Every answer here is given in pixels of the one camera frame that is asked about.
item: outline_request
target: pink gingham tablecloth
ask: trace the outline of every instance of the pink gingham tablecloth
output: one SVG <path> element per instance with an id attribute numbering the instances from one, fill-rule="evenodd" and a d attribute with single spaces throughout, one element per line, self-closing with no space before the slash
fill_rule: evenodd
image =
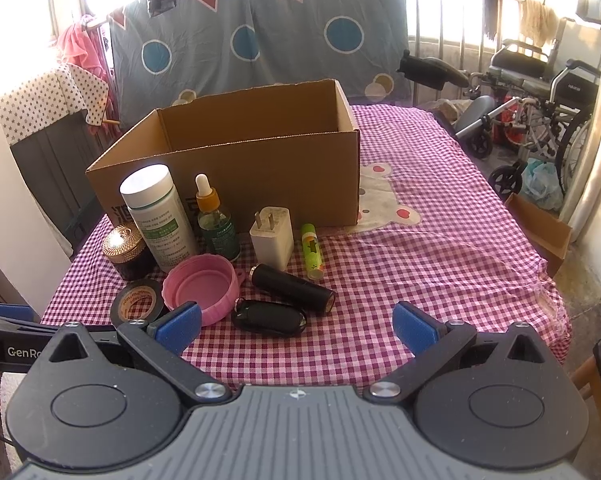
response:
<path id="1" fill-rule="evenodd" d="M 338 295 L 333 311 L 311 315 L 292 339 L 241 332 L 225 319 L 205 327 L 184 359 L 231 386 L 364 386 L 412 358 L 391 327 L 392 307 L 407 300 L 436 319 L 463 319 L 481 331 L 528 321 L 564 360 L 571 327 L 546 262 L 458 144 L 422 110 L 373 105 L 354 112 L 361 130 L 359 215 L 371 228 L 319 232 L 327 264 L 322 284 Z M 107 218 L 98 224 L 44 323 L 110 322 L 110 306 L 126 285 L 101 254 L 111 228 Z M 246 241 L 235 266 L 255 263 Z M 305 275 L 298 246 L 287 270 Z M 242 294 L 267 298 L 248 283 Z"/>

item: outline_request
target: dropper bottle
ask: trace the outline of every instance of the dropper bottle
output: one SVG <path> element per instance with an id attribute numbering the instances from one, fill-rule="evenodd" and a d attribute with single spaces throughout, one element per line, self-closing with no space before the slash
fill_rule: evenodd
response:
<path id="1" fill-rule="evenodd" d="M 240 244 L 229 211 L 220 205 L 218 193 L 210 186 L 207 175 L 196 176 L 196 187 L 196 202 L 200 209 L 198 224 L 207 250 L 233 262 L 240 254 Z"/>

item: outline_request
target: green label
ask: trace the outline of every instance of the green label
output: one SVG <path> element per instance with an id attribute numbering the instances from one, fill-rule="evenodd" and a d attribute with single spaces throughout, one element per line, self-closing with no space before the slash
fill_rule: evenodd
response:
<path id="1" fill-rule="evenodd" d="M 158 238 L 166 237 L 168 234 L 173 233 L 177 229 L 178 223 L 174 218 L 173 220 L 167 222 L 165 225 L 161 225 L 161 227 L 157 227 L 156 229 L 143 229 L 142 233 L 145 235 L 146 238 L 149 238 L 149 240 L 157 240 Z"/>
<path id="2" fill-rule="evenodd" d="M 240 253 L 240 245 L 232 222 L 227 222 L 218 229 L 202 230 L 205 244 L 212 254 L 220 254 L 228 260 L 235 260 Z"/>

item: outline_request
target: white bottle cap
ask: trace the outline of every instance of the white bottle cap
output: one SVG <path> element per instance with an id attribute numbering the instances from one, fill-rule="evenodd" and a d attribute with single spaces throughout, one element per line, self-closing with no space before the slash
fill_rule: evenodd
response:
<path id="1" fill-rule="evenodd" d="M 210 181 L 207 180 L 207 175 L 201 173 L 196 176 L 196 187 L 198 188 L 198 196 L 203 197 L 212 194 Z"/>
<path id="2" fill-rule="evenodd" d="M 128 207 L 138 209 L 157 202 L 174 187 L 165 164 L 154 164 L 130 174 L 120 184 L 120 194 Z"/>

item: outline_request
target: black key fob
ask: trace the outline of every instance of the black key fob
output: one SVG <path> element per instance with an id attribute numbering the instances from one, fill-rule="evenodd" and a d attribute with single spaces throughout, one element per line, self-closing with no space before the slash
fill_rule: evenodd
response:
<path id="1" fill-rule="evenodd" d="M 234 326 L 275 337 L 293 337 L 307 326 L 307 317 L 296 307 L 270 301 L 238 298 L 231 313 Z"/>

